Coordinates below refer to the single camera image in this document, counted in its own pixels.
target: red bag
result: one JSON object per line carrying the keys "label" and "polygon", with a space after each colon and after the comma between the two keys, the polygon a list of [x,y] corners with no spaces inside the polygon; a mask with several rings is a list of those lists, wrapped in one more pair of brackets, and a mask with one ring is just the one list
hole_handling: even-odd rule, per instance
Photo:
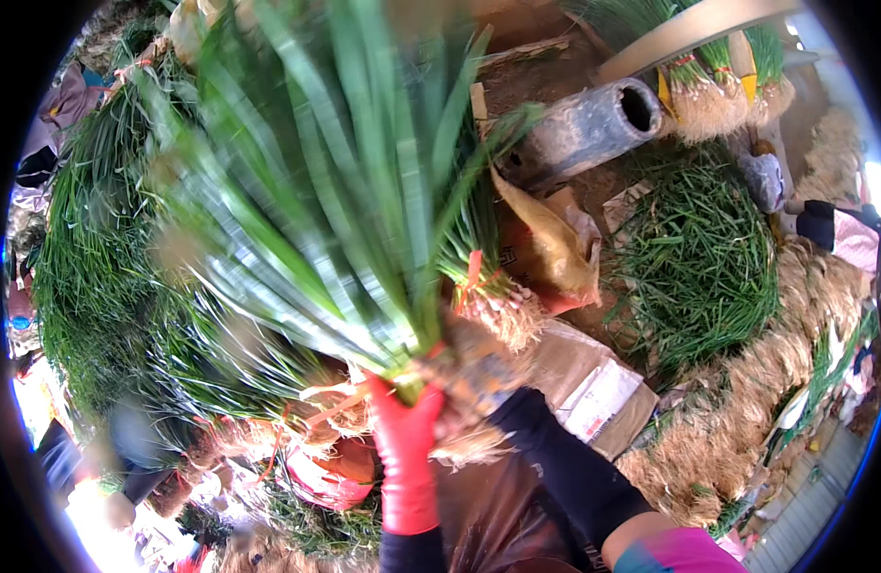
{"label": "red bag", "polygon": [[286,463],[300,497],[332,510],[347,510],[364,501],[374,487],[374,451],[357,438],[343,438],[335,449],[336,456],[317,459],[296,447]]}

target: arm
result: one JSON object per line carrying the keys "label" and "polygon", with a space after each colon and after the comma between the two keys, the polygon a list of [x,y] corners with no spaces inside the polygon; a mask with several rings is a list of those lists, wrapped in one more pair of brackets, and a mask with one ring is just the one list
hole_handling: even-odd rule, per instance
{"label": "arm", "polygon": [[607,565],[633,541],[628,534],[609,539],[626,521],[650,513],[654,517],[643,521],[649,530],[674,527],[612,464],[561,427],[538,390],[517,390],[488,420],[510,434],[529,464],[538,464],[546,489]]}
{"label": "arm", "polygon": [[610,569],[743,571],[707,533],[678,528],[653,510],[612,464],[561,427],[539,391],[520,388],[488,420],[538,465],[542,483]]}
{"label": "arm", "polygon": [[434,421],[443,393],[426,386],[413,408],[401,405],[387,384],[367,380],[374,441],[384,464],[380,570],[391,573],[447,570],[443,559],[437,486],[428,465]]}

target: hand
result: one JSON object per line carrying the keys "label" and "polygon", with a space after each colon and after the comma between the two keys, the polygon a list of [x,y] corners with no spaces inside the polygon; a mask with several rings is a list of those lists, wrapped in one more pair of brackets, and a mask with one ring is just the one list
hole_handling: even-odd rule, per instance
{"label": "hand", "polygon": [[526,383],[526,357],[515,357],[484,327],[447,315],[446,344],[431,358],[412,359],[414,371],[444,390],[449,406],[474,424]]}
{"label": "hand", "polygon": [[434,446],[434,422],[444,404],[443,393],[428,384],[415,407],[407,408],[378,377],[368,378],[366,384],[374,441],[384,463],[384,531],[398,535],[430,531],[441,522],[428,452]]}

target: pink clothing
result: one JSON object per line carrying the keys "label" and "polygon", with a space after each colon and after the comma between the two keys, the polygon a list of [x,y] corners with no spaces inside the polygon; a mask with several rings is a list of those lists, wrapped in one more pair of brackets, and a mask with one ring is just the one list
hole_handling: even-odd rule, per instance
{"label": "pink clothing", "polygon": [[720,548],[711,535],[679,527],[632,544],[618,558],[615,573],[743,573],[743,565]]}
{"label": "pink clothing", "polygon": [[847,212],[832,212],[834,237],[832,254],[871,275],[877,272],[880,235]]}

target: metal pipe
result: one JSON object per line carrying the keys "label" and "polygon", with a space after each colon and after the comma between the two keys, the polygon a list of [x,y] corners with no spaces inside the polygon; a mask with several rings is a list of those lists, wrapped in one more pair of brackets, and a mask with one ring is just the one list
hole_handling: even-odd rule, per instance
{"label": "metal pipe", "polygon": [[546,191],[653,139],[661,107],[651,88],[623,78],[550,106],[498,165],[526,191]]}

